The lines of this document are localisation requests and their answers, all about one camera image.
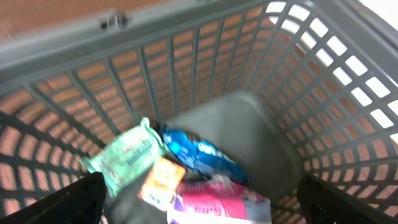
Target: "brown floor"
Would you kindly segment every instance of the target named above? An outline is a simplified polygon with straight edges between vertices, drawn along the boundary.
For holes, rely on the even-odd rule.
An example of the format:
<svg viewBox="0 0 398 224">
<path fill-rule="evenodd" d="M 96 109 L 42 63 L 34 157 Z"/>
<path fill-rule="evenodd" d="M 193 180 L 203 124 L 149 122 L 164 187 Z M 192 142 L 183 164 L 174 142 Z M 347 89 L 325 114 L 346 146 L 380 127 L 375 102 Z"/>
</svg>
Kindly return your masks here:
<svg viewBox="0 0 398 224">
<path fill-rule="evenodd" d="M 0 40 L 110 9 L 128 11 L 169 0 L 1 0 Z"/>
</svg>

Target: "blue packet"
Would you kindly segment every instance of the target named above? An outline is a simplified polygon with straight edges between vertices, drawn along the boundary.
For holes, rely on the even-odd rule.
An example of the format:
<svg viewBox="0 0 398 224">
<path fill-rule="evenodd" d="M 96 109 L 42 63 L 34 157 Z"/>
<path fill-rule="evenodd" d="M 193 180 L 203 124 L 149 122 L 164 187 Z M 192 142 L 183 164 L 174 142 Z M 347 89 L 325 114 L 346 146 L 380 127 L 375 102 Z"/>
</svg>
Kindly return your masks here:
<svg viewBox="0 0 398 224">
<path fill-rule="evenodd" d="M 162 135 L 169 150 L 186 168 L 198 171 L 207 178 L 211 178 L 214 174 L 222 174 L 240 184 L 248 181 L 237 163 L 197 135 L 166 126 L 162 130 Z"/>
</svg>

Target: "plastic packaging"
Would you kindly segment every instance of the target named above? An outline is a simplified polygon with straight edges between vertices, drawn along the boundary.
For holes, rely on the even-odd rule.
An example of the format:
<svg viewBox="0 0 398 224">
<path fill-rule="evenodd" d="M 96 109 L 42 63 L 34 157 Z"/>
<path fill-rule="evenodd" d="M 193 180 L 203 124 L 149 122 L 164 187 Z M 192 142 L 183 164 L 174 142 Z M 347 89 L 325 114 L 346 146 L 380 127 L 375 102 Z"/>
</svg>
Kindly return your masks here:
<svg viewBox="0 0 398 224">
<path fill-rule="evenodd" d="M 102 172 L 111 197 L 130 184 L 167 151 L 160 136 L 149 127 L 148 118 L 118 136 L 101 154 L 83 158 L 90 172 Z"/>
<path fill-rule="evenodd" d="M 159 210 L 166 211 L 184 175 L 185 169 L 182 166 L 160 157 L 150 170 L 138 197 Z"/>
<path fill-rule="evenodd" d="M 162 130 L 162 134 L 170 151 L 190 170 L 199 171 L 209 178 L 214 174 L 223 174 L 240 184 L 248 181 L 242 168 L 210 142 L 195 134 L 168 127 Z"/>
<path fill-rule="evenodd" d="M 271 223 L 271 202 L 218 175 L 208 182 L 181 184 L 168 223 Z"/>
</svg>

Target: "gray plastic basket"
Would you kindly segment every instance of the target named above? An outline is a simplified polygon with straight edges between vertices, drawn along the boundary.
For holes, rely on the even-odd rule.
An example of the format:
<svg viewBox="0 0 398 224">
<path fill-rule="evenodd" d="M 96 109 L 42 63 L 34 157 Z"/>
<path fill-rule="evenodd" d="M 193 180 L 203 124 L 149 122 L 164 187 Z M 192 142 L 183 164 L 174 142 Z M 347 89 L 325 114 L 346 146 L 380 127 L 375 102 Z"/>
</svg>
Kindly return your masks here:
<svg viewBox="0 0 398 224">
<path fill-rule="evenodd" d="M 304 172 L 397 218 L 398 54 L 351 6 L 182 1 L 0 47 L 0 217 L 146 116 L 239 161 L 274 223 L 305 223 Z M 144 179 L 107 199 L 108 222 L 165 222 L 136 198 Z"/>
</svg>

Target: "light green packet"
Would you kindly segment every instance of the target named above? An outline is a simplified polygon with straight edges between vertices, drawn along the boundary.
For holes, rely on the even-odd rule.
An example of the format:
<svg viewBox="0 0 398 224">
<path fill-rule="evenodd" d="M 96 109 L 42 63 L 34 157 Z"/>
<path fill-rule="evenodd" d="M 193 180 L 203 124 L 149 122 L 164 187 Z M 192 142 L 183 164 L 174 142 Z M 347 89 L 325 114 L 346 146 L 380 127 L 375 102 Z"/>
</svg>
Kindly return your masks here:
<svg viewBox="0 0 398 224">
<path fill-rule="evenodd" d="M 81 163 L 89 172 L 102 172 L 110 196 L 115 197 L 166 152 L 167 146 L 149 127 L 149 119 L 143 118 L 139 126 L 116 137 L 101 154 L 83 158 Z"/>
</svg>

